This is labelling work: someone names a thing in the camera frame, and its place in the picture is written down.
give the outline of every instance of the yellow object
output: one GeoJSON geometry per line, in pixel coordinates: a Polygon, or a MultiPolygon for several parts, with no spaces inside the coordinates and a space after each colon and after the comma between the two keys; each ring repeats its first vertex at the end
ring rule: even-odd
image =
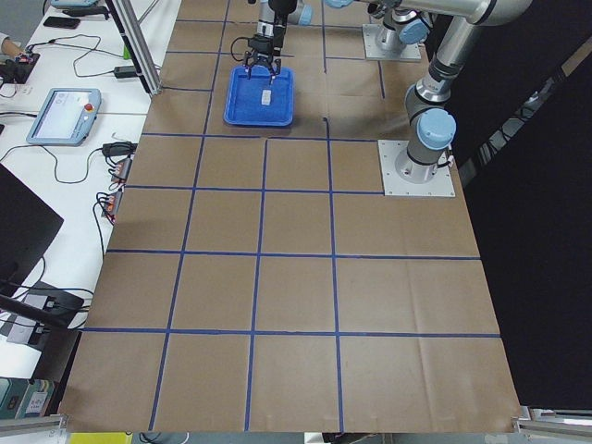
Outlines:
{"type": "Polygon", "coordinates": [[[73,433],[69,444],[131,444],[125,433],[73,433]]]}

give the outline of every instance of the tablet screen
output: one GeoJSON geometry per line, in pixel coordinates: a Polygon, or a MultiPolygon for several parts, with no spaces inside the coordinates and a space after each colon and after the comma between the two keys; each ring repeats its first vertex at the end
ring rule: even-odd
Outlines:
{"type": "Polygon", "coordinates": [[[34,137],[40,139],[71,138],[90,97],[91,93],[86,91],[54,92],[34,137]]]}

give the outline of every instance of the blue joint cap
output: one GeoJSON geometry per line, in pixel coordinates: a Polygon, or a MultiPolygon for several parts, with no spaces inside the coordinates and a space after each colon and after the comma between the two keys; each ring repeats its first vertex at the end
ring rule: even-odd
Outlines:
{"type": "Polygon", "coordinates": [[[325,4],[336,9],[340,9],[345,6],[349,6],[353,3],[353,0],[325,0],[325,4]]]}
{"type": "Polygon", "coordinates": [[[313,22],[313,15],[315,14],[315,10],[310,5],[304,5],[302,9],[302,13],[300,15],[300,19],[298,20],[298,24],[300,26],[308,26],[313,22]]]}
{"type": "Polygon", "coordinates": [[[454,139],[456,121],[441,108],[431,108],[424,112],[417,122],[417,136],[426,148],[433,151],[444,150],[454,139]]]}
{"type": "Polygon", "coordinates": [[[429,28],[425,23],[418,19],[408,23],[399,32],[399,39],[405,44],[419,43],[429,34],[429,28]]]}

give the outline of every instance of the blue plastic bin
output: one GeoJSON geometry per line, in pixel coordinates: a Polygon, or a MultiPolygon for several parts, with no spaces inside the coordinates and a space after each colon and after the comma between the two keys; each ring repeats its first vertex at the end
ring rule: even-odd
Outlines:
{"type": "Polygon", "coordinates": [[[269,71],[253,68],[251,78],[243,66],[232,69],[224,120],[230,125],[247,127],[287,127],[294,115],[294,73],[282,68],[269,84],[269,71]],[[261,104],[264,90],[271,90],[271,103],[261,104]]]}

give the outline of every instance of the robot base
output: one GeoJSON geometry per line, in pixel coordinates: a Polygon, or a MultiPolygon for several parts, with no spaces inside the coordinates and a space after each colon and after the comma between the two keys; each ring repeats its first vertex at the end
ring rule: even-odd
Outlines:
{"type": "Polygon", "coordinates": [[[417,44],[408,44],[400,52],[385,51],[376,44],[376,36],[382,25],[363,25],[364,49],[368,60],[395,60],[400,62],[420,62],[422,55],[417,44]]]}
{"type": "MultiPolygon", "coordinates": [[[[407,149],[407,144],[407,141],[378,141],[385,196],[455,197],[452,177],[447,166],[440,168],[429,182],[419,185],[408,182],[399,175],[395,169],[395,160],[399,153],[407,149]]],[[[445,162],[446,155],[443,154],[440,163],[445,162]]]]}

